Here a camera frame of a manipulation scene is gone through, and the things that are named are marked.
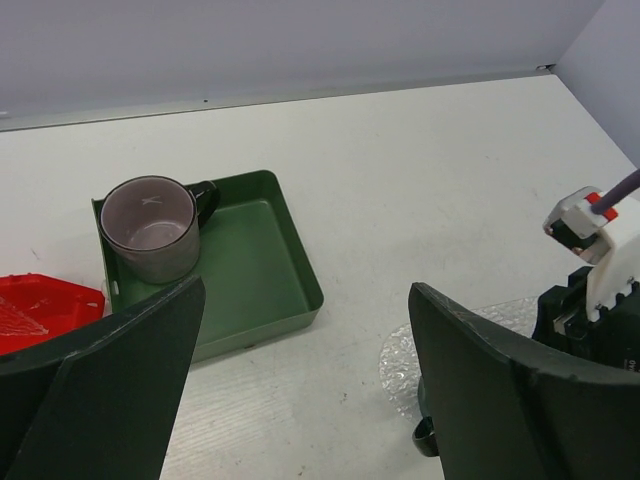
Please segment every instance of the table surface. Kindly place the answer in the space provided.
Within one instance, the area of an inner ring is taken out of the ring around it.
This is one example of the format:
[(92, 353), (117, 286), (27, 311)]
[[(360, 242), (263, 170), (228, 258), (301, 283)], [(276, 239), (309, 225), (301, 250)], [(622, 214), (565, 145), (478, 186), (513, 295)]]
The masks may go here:
[(563, 283), (579, 262), (545, 216), (633, 169), (555, 76), (3, 133), (0, 158), (0, 274), (98, 288), (92, 197), (144, 174), (277, 174), (325, 305), (192, 367), (163, 480), (443, 478), (378, 375), (411, 283), (469, 308)]

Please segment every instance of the gray wall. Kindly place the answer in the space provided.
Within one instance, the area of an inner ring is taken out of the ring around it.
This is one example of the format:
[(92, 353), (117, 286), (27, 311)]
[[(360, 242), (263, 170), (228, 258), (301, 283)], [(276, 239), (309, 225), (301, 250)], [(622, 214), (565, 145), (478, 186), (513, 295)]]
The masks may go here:
[(601, 4), (6, 0), (0, 128), (68, 111), (531, 71), (557, 62)]
[(640, 166), (640, 1), (606, 0), (555, 73)]

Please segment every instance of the mug rim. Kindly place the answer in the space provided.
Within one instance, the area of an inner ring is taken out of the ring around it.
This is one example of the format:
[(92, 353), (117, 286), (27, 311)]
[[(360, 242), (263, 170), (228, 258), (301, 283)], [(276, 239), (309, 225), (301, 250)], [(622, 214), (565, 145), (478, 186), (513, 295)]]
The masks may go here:
[[(135, 182), (136, 180), (142, 180), (144, 178), (159, 178), (159, 179), (162, 179), (162, 180), (168, 180), (169, 182), (178, 185), (185, 192), (187, 192), (187, 195), (189, 195), (189, 198), (191, 199), (191, 205), (193, 206), (193, 213), (191, 215), (191, 221), (189, 222), (188, 227), (185, 229), (184, 232), (182, 232), (182, 235), (180, 235), (178, 238), (172, 240), (171, 243), (167, 243), (166, 245), (163, 245), (161, 247), (149, 248), (149, 249), (142, 250), (140, 248), (131, 248), (131, 247), (128, 247), (126, 245), (121, 244), (120, 242), (115, 241), (107, 233), (107, 230), (104, 228), (103, 216), (104, 216), (104, 206), (107, 204), (107, 200), (109, 199), (109, 197), (112, 196), (115, 193), (116, 190), (118, 190), (120, 187), (125, 186), (128, 183)], [(193, 196), (193, 193), (191, 193), (191, 191), (187, 187), (185, 187), (183, 184), (181, 184), (177, 180), (174, 180), (173, 178), (170, 178), (170, 177), (165, 177), (164, 175), (140, 175), (138, 177), (133, 177), (133, 178), (130, 178), (129, 180), (125, 180), (124, 182), (122, 182), (122, 183), (116, 185), (115, 187), (113, 187), (109, 191), (109, 193), (107, 193), (107, 195), (104, 197), (104, 200), (102, 201), (102, 208), (100, 208), (100, 222), (99, 222), (98, 226), (100, 227), (100, 233), (104, 236), (104, 238), (112, 246), (115, 246), (115, 247), (120, 248), (122, 250), (133, 252), (133, 253), (147, 253), (147, 252), (150, 253), (150, 252), (157, 252), (158, 250), (163, 250), (165, 248), (170, 247), (171, 245), (175, 245), (176, 243), (178, 243), (182, 238), (184, 238), (184, 236), (187, 233), (189, 233), (189, 231), (191, 230), (191, 227), (193, 226), (193, 222), (195, 222), (196, 218), (198, 218), (198, 204), (196, 203), (196, 199)]]

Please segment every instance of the green tray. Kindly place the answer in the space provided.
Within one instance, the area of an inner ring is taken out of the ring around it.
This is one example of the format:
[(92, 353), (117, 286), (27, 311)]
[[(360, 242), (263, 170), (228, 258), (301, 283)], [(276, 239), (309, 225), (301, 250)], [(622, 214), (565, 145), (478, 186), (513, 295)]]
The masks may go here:
[[(324, 302), (276, 176), (215, 180), (222, 202), (201, 231), (192, 273), (207, 290), (192, 363), (307, 327)], [(93, 200), (96, 220), (103, 200)], [(100, 239), (113, 312), (162, 289), (138, 279)]]

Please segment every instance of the cup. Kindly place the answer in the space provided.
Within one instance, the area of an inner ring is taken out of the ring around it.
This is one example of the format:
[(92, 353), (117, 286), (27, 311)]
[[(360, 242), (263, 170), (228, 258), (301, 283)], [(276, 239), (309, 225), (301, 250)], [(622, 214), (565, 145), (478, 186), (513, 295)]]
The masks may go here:
[(100, 231), (138, 277), (167, 283), (195, 266), (200, 229), (219, 204), (220, 190), (213, 182), (187, 188), (166, 177), (138, 177), (107, 195)]

